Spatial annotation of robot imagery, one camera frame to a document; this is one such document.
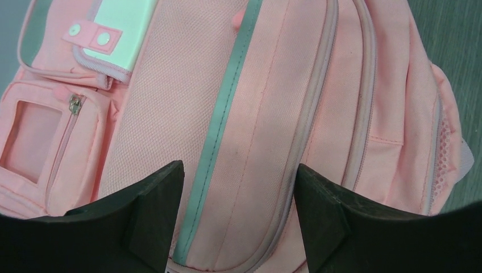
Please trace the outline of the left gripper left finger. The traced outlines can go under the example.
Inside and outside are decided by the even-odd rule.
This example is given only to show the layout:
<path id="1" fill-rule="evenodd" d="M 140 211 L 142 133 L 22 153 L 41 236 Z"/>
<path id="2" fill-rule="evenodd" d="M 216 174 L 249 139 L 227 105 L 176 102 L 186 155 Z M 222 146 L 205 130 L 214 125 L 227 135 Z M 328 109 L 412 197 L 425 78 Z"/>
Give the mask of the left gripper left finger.
<path id="1" fill-rule="evenodd" d="M 175 160 L 64 216 L 1 217 L 2 272 L 164 272 L 184 185 Z"/>

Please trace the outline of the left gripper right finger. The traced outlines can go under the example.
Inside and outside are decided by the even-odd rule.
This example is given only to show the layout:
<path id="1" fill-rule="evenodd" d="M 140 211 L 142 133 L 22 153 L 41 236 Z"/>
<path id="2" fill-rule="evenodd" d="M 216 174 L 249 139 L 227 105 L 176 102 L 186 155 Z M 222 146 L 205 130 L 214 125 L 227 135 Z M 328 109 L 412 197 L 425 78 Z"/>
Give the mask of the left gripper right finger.
<path id="1" fill-rule="evenodd" d="M 294 186 L 310 272 L 480 272 L 481 203 L 435 216 L 380 204 L 308 166 Z"/>

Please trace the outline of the pink student backpack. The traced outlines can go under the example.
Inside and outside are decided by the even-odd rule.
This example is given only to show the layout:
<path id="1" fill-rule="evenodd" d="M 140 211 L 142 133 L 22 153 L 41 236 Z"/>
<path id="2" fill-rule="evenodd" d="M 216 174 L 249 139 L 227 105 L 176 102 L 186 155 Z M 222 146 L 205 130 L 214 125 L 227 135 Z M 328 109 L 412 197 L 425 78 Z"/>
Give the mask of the pink student backpack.
<path id="1" fill-rule="evenodd" d="M 180 160 L 164 272 L 310 272 L 304 164 L 435 216 L 474 163 L 407 1 L 32 1 L 1 98 L 1 217 Z"/>

